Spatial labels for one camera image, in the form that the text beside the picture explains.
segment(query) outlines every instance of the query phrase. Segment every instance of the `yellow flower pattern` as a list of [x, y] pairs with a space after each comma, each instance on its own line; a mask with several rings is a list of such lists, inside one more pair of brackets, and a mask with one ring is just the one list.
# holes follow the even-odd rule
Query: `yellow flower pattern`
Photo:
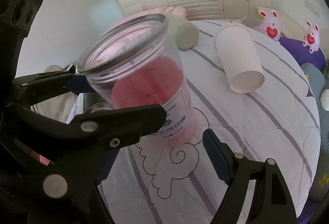
[[324, 188], [326, 184], [329, 184], [329, 175], [325, 174], [323, 178], [319, 181], [319, 185], [321, 188]]

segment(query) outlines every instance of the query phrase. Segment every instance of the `wall outlet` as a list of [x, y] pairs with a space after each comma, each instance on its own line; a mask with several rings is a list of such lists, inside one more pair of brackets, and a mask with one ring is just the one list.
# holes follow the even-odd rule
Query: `wall outlet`
[[310, 2], [309, 0], [304, 0], [304, 6], [320, 18], [320, 10], [312, 2]]

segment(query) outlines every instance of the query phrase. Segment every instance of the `bunny ear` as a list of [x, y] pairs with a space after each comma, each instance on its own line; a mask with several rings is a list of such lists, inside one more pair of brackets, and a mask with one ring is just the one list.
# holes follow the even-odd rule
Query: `bunny ear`
[[275, 10], [272, 10], [272, 14], [274, 15], [274, 17], [277, 17], [277, 16], [276, 16], [276, 11], [275, 11]]
[[266, 14], [262, 10], [259, 10], [258, 13], [264, 17], [266, 16]]

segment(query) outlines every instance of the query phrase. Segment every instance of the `striped bedding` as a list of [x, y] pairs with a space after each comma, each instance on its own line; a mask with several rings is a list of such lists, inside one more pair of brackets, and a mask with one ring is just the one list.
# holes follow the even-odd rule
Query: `striped bedding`
[[[155, 149], [146, 140], [120, 150], [109, 177], [99, 186], [114, 221], [207, 224], [227, 186], [217, 178], [202, 145], [209, 126], [233, 152], [252, 160], [277, 161], [300, 215], [315, 176], [320, 150], [319, 115], [311, 89], [284, 47], [250, 29], [265, 75], [254, 93], [233, 93], [214, 36], [223, 21], [193, 21], [200, 38], [181, 51], [197, 117], [196, 135], [174, 149]], [[238, 223], [246, 222], [251, 181]]]

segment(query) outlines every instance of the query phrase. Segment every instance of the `silver rivet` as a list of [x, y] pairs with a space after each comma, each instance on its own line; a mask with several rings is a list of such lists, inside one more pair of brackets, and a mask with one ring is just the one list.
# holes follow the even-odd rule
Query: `silver rivet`
[[270, 158], [270, 159], [268, 160], [268, 163], [269, 163], [270, 165], [275, 165], [275, 161], [274, 161], [272, 158]]
[[235, 153], [234, 156], [235, 156], [237, 159], [242, 159], [242, 158], [243, 158], [243, 154], [242, 154], [242, 153]]
[[47, 176], [43, 181], [43, 191], [51, 198], [61, 198], [67, 193], [67, 182], [58, 174]]
[[114, 138], [113, 140], [110, 141], [110, 146], [111, 146], [112, 148], [116, 148], [116, 147], [118, 147], [119, 144], [120, 144], [120, 140], [117, 139], [117, 138]]
[[96, 122], [87, 121], [83, 122], [80, 127], [85, 132], [94, 132], [98, 128], [98, 125]]

